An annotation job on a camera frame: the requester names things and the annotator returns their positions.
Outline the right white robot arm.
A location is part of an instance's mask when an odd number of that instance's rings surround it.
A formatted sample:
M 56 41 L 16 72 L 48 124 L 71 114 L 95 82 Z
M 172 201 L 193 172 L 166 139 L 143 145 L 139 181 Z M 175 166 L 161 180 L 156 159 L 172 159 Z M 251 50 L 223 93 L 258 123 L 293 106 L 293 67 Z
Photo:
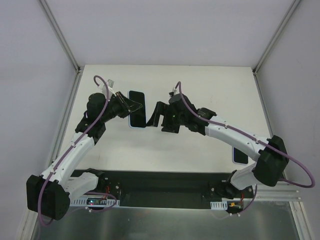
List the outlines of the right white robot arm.
M 161 126 L 163 132 L 175 134 L 184 126 L 191 132 L 218 139 L 251 158 L 253 164 L 234 170 L 226 181 L 215 186 L 216 194 L 222 198 L 233 199 L 245 188 L 259 183 L 274 187 L 289 163 L 278 153 L 286 151 L 280 137 L 266 138 L 237 130 L 214 111 L 196 108 L 185 95 L 173 95 L 168 103 L 158 101 L 146 126 Z

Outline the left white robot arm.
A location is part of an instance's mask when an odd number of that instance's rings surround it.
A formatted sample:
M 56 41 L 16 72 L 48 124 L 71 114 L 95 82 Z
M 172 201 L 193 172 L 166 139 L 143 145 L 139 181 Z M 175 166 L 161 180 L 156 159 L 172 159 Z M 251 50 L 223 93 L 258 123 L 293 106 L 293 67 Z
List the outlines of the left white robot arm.
M 107 195 L 106 177 L 100 170 L 89 168 L 73 180 L 70 177 L 105 133 L 106 122 L 115 117 L 124 119 L 142 107 L 142 104 L 128 99 L 119 91 L 111 97 L 103 93 L 91 94 L 86 111 L 66 149 L 39 176 L 31 175 L 26 181 L 27 208 L 60 220 L 70 204 L 87 192 Z

